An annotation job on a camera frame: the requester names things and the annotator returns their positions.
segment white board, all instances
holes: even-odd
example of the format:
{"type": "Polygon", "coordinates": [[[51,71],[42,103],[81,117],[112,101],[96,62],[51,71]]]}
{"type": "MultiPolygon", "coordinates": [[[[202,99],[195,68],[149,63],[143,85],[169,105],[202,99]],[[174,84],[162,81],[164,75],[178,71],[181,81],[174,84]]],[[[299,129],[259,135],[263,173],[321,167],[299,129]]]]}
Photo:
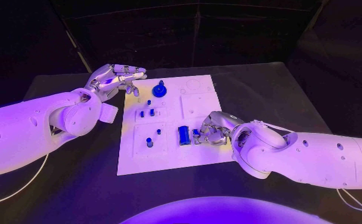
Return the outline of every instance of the white board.
{"type": "Polygon", "coordinates": [[[210,113],[221,110],[211,76],[136,80],[135,85],[140,96],[126,95],[117,175],[234,161],[230,144],[213,146],[195,144],[192,140],[192,130],[201,128],[210,113]],[[158,98],[152,90],[161,80],[168,93],[158,98]],[[191,145],[179,145],[181,126],[189,127],[191,145]],[[152,148],[148,138],[153,140],[152,148]]]}

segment robotic hand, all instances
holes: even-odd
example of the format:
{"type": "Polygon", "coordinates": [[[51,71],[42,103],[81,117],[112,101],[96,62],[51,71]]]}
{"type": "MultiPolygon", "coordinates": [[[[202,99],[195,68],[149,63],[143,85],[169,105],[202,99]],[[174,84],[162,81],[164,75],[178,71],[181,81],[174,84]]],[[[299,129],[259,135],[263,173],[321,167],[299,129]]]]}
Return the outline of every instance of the robotic hand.
{"type": "Polygon", "coordinates": [[[97,121],[113,123],[117,107],[104,103],[119,90],[139,96],[135,79],[146,69],[106,64],[84,88],[0,108],[0,174],[24,167],[86,135],[97,121]]]}
{"type": "Polygon", "coordinates": [[[328,188],[362,189],[362,139],[288,129],[214,111],[194,140],[233,145],[233,159],[257,178],[279,172],[293,181],[328,188]]]}

